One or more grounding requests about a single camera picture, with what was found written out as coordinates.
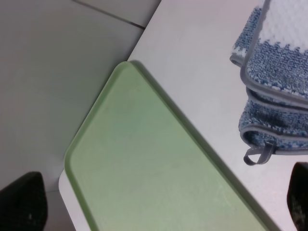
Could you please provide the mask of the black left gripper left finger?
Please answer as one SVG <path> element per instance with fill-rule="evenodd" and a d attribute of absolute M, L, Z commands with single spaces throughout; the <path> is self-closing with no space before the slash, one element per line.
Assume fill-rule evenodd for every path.
<path fill-rule="evenodd" d="M 40 172 L 28 172 L 0 191 L 2 231 L 42 231 L 48 202 Z"/>

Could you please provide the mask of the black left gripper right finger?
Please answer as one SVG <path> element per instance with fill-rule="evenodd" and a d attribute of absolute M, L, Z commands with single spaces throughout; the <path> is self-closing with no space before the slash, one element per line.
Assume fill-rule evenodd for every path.
<path fill-rule="evenodd" d="M 287 205 L 297 231 L 308 230 L 308 163 L 294 165 L 287 193 Z"/>

